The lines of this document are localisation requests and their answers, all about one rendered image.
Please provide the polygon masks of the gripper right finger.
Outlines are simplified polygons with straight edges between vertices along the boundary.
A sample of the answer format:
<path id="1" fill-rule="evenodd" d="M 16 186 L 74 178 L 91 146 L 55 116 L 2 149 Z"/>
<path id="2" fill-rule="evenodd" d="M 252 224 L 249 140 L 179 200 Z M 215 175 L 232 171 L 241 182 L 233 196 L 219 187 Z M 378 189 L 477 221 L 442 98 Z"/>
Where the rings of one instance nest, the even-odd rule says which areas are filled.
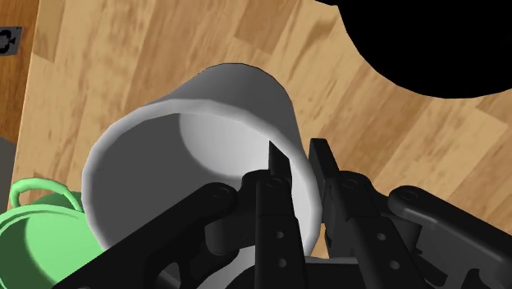
<path id="1" fill-rule="evenodd" d="M 324 139 L 309 162 L 332 258 L 355 259 L 344 278 L 365 289 L 512 289 L 512 236 L 416 186 L 388 195 L 341 171 Z"/>

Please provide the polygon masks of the black round object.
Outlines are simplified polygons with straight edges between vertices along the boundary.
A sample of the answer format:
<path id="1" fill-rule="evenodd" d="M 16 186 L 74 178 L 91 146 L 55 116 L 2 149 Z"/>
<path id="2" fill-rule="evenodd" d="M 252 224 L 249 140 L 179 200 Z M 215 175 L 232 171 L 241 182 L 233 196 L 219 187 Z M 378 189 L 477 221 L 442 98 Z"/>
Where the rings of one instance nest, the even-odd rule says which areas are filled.
<path id="1" fill-rule="evenodd" d="M 316 0 L 380 75 L 417 94 L 469 99 L 512 89 L 512 0 Z"/>

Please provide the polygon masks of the green mug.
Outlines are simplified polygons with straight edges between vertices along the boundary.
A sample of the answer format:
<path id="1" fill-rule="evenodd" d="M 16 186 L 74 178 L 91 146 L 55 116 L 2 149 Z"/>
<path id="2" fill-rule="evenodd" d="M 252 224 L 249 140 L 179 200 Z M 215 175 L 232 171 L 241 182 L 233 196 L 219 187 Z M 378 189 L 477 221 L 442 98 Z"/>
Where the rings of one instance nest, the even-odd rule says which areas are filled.
<path id="1" fill-rule="evenodd" d="M 102 254 L 79 192 L 31 177 L 11 185 L 10 201 L 0 214 L 0 289 L 51 289 Z"/>

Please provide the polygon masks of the white cup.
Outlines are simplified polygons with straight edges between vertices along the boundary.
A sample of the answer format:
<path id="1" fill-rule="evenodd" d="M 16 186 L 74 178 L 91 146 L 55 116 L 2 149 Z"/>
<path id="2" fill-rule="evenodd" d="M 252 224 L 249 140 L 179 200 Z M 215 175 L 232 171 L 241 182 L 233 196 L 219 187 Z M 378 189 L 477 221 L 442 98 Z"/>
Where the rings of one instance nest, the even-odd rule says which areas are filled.
<path id="1" fill-rule="evenodd" d="M 82 174 L 88 224 L 105 252 L 208 183 L 239 190 L 268 168 L 270 145 L 290 162 L 305 257 L 322 210 L 293 105 L 274 77 L 242 63 L 209 67 L 107 128 Z"/>

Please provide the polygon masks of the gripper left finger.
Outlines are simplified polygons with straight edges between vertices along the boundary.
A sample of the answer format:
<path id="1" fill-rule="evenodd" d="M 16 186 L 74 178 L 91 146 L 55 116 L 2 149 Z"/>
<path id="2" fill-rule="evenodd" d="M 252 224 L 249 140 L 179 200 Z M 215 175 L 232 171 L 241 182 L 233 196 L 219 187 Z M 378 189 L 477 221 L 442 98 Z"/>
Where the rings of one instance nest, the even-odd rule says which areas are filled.
<path id="1" fill-rule="evenodd" d="M 174 289 L 308 288 L 290 162 L 274 144 L 239 190 L 198 188 L 52 289 L 163 289 L 170 264 Z"/>

